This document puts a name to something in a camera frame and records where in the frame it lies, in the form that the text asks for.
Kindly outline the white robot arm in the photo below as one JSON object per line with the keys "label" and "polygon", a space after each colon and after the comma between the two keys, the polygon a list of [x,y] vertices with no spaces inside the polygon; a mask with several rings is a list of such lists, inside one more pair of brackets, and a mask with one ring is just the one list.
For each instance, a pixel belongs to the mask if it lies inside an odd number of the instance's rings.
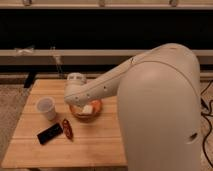
{"label": "white robot arm", "polygon": [[67,78],[64,99],[84,105],[116,96],[128,171],[200,171],[200,66],[169,43],[136,55],[87,83]]}

